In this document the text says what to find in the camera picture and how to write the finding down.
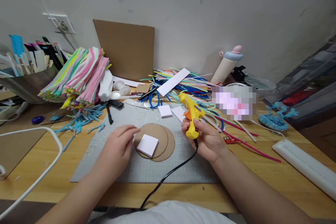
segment pen holder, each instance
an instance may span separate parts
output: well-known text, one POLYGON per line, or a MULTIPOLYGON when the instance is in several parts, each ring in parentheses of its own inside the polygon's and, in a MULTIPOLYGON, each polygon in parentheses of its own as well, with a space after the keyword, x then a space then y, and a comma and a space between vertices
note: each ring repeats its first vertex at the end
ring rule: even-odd
POLYGON ((37 95, 55 78, 57 73, 58 70, 55 65, 53 65, 44 71, 32 73, 30 75, 0 78, 0 83, 29 104, 42 104, 47 101, 37 95))

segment white water bottle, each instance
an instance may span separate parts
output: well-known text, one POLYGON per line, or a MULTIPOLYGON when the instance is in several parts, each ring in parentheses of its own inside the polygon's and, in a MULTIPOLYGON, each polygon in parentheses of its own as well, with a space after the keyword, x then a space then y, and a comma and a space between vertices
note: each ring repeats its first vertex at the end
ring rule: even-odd
POLYGON ((223 54, 220 52, 220 56, 223 57, 220 62, 215 74, 213 75, 211 82, 214 84, 222 84, 228 75, 232 72, 234 67, 237 65, 238 61, 243 58, 243 55, 240 53, 242 46, 237 45, 232 51, 227 51, 223 54))

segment plastic container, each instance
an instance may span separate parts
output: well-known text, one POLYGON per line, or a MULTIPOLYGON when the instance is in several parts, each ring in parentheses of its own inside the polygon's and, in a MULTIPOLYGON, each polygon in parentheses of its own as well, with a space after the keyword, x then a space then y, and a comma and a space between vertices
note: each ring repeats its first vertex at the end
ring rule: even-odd
POLYGON ((223 84, 228 75, 232 72, 238 61, 243 58, 243 54, 240 53, 242 46, 237 45, 232 51, 227 51, 223 54, 220 52, 220 56, 223 57, 215 74, 213 75, 211 82, 215 84, 223 84))
POLYGON ((57 75, 55 65, 44 71, 13 78, 0 78, 0 83, 20 96, 29 104, 42 104, 47 101, 37 96, 57 75))

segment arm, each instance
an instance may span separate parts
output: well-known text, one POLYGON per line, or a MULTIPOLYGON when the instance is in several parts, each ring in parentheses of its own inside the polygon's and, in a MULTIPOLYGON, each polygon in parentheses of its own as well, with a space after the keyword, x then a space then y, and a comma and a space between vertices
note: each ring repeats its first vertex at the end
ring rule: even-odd
POLYGON ((133 135, 139 131, 133 125, 125 125, 113 131, 86 177, 46 213, 38 224, 86 223, 100 198, 126 168, 133 135))
MULTIPOLYGON (((194 124, 202 132, 197 139, 199 154, 211 163, 248 223, 315 223, 230 152, 214 128, 197 120, 194 124)), ((188 120, 182 123, 183 133, 188 126, 188 120)))

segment cardboard circle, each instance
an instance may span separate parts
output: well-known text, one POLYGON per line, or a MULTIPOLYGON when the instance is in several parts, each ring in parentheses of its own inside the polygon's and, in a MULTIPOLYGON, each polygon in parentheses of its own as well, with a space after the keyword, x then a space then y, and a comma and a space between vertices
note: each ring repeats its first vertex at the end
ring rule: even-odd
POLYGON ((159 140, 152 158, 160 156, 166 150, 168 145, 168 135, 165 129, 159 124, 145 124, 140 128, 140 132, 135 135, 134 146, 137 153, 143 158, 150 159, 150 157, 137 150, 137 147, 144 134, 157 138, 159 140))
POLYGON ((165 131, 168 135, 168 145, 167 145, 166 150, 160 156, 158 156, 157 158, 151 159, 154 162, 162 162, 162 161, 168 159, 173 154, 174 149, 175 149, 175 137, 174 137, 173 133, 168 128, 166 128, 165 126, 162 126, 162 127, 165 129, 165 131))

